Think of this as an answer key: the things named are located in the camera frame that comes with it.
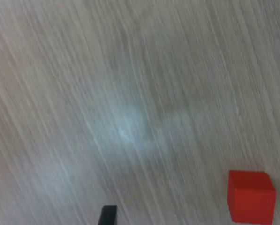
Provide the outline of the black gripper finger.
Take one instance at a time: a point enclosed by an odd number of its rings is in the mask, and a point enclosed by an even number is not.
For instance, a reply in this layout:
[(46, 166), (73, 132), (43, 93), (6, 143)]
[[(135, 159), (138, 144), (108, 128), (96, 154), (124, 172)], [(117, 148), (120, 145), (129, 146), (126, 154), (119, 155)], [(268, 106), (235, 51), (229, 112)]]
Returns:
[(117, 225), (117, 205), (105, 205), (102, 207), (98, 225)]

